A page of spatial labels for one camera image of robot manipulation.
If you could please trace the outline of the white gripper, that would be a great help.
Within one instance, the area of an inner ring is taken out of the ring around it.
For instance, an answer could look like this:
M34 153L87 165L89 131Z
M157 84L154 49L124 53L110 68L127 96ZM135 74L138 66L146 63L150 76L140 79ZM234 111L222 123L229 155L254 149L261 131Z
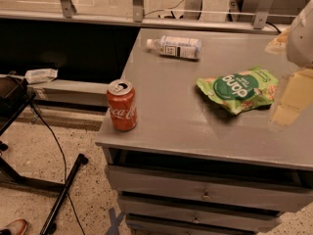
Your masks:
M313 103L313 0L265 47L269 54L285 54L300 68L277 91L270 120L279 126L293 124L301 112Z

